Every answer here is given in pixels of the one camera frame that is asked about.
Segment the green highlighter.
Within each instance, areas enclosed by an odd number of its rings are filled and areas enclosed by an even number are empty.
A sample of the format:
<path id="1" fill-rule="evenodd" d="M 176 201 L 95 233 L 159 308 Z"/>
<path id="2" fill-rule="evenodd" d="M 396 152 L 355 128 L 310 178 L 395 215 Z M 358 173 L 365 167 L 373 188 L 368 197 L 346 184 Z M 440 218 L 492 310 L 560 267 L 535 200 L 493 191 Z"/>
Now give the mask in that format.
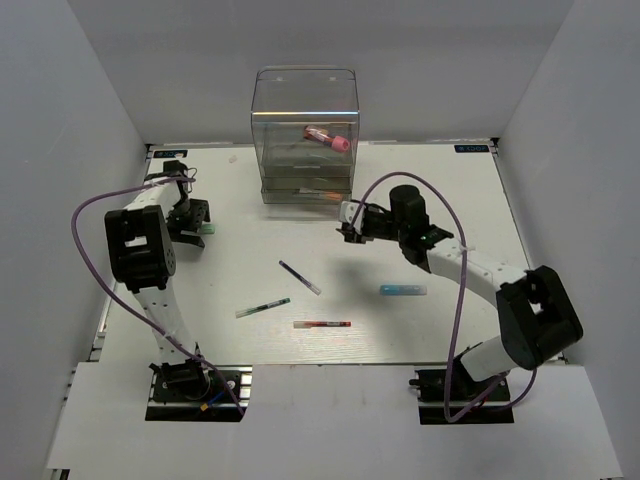
<path id="1" fill-rule="evenodd" d="M 199 235 L 214 235 L 215 232 L 215 226 L 212 224 L 203 224 L 198 230 Z"/>

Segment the orange capped marker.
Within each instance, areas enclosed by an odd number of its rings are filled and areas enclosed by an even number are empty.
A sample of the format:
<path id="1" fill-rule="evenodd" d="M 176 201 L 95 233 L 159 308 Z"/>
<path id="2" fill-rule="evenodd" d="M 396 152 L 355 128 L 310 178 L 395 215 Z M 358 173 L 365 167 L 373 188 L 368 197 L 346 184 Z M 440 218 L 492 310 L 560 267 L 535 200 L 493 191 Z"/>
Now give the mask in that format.
<path id="1" fill-rule="evenodd" d="M 300 188 L 298 194 L 304 197 L 328 202 L 341 202 L 344 196 L 339 192 Z"/>

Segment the blue eraser case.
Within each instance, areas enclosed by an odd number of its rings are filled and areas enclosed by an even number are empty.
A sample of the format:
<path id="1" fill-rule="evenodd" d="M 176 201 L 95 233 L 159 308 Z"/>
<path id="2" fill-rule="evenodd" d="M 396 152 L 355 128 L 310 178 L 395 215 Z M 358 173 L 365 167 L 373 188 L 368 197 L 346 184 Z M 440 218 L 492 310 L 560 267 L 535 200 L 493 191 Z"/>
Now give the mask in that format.
<path id="1" fill-rule="evenodd" d="M 424 285 L 381 285 L 379 293 L 384 296 L 424 296 L 427 287 Z"/>

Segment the pink glue bottle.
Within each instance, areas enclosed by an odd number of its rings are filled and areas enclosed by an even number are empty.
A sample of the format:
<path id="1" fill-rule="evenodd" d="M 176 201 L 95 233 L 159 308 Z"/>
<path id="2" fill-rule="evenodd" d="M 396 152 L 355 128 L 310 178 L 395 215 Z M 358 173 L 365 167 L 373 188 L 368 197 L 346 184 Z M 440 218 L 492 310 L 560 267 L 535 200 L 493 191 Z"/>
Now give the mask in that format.
<path id="1" fill-rule="evenodd" d="M 345 153 L 351 148 L 351 142 L 347 138 L 332 135 L 328 130 L 313 125 L 307 125 L 304 128 L 303 137 L 338 153 Z"/>

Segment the clear drawer organizer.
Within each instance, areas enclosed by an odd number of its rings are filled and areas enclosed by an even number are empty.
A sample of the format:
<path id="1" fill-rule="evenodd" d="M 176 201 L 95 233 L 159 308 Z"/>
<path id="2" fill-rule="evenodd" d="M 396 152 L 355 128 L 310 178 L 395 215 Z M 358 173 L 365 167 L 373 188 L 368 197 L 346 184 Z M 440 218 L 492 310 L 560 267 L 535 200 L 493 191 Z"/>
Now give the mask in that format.
<path id="1" fill-rule="evenodd" d="M 307 125 L 328 130 L 351 142 L 338 153 L 303 137 Z M 360 127 L 358 112 L 252 113 L 251 133 L 266 204 L 339 204 L 348 200 L 354 183 Z M 341 202 L 298 194 L 300 188 L 341 193 Z"/>

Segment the clear organizer lid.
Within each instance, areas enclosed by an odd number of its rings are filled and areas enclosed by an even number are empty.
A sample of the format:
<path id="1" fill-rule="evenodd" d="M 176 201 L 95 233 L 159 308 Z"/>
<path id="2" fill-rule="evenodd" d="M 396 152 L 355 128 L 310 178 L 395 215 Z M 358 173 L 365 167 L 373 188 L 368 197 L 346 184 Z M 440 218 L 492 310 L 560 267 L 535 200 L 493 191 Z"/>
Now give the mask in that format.
<path id="1" fill-rule="evenodd" d="M 269 66 L 258 71 L 251 112 L 358 112 L 354 70 L 330 65 Z"/>

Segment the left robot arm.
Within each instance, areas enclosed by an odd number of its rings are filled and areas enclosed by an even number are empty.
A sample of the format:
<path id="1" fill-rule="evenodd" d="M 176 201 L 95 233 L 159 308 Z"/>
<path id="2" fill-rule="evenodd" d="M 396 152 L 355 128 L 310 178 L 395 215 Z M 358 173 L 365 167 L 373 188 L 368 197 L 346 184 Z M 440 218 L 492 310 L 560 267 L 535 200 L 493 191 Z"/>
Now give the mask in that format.
<path id="1" fill-rule="evenodd" d="M 183 320 L 172 286 L 176 243 L 204 248 L 201 228 L 210 221 L 209 203 L 189 196 L 189 168 L 179 159 L 163 162 L 145 178 L 145 189 L 127 206 L 105 214 L 107 246 L 117 282 L 139 302 L 159 349 L 151 369 L 160 383 L 191 399 L 205 396 L 211 374 Z"/>

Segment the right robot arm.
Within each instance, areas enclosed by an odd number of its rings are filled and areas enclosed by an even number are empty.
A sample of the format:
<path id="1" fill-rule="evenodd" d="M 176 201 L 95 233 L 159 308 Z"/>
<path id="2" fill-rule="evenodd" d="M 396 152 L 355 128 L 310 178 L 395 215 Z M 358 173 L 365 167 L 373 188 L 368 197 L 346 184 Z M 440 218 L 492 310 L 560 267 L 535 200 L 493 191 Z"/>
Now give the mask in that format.
<path id="1" fill-rule="evenodd" d="M 555 270 L 524 270 L 464 249 L 452 233 L 431 222 L 425 199 L 412 185 L 393 188 L 389 197 L 389 208 L 342 202 L 339 231 L 344 240 L 393 241 L 410 264 L 457 282 L 497 311 L 498 335 L 454 356 L 444 374 L 445 390 L 475 398 L 499 375 L 514 368 L 533 371 L 583 338 L 581 322 Z"/>

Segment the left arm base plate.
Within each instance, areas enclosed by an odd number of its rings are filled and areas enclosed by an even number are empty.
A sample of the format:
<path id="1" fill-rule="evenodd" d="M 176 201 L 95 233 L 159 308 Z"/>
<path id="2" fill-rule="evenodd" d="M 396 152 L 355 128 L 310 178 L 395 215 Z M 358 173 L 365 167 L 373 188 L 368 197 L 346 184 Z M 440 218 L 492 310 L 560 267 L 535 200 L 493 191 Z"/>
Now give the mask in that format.
<path id="1" fill-rule="evenodd" d="M 229 391 L 246 411 L 251 394 L 252 368 L 222 368 L 225 382 L 210 369 L 197 372 L 189 362 L 153 371 L 145 420 L 149 422 L 237 423 L 242 420 Z"/>

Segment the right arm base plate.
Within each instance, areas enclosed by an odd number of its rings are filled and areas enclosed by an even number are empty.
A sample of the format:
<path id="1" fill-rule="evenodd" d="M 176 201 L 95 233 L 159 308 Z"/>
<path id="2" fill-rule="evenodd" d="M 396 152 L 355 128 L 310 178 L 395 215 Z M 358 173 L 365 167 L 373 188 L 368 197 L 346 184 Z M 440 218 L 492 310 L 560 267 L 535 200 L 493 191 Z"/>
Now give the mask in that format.
<path id="1" fill-rule="evenodd" d="M 416 370 L 409 379 L 409 387 L 417 394 L 418 412 L 421 425 L 451 426 L 444 415 L 445 369 Z M 508 383 L 501 380 L 491 393 L 485 393 L 493 380 L 476 383 L 454 373 L 450 393 L 450 414 L 456 415 L 472 402 L 471 410 L 462 417 L 462 425 L 498 425 L 513 424 L 512 408 Z"/>

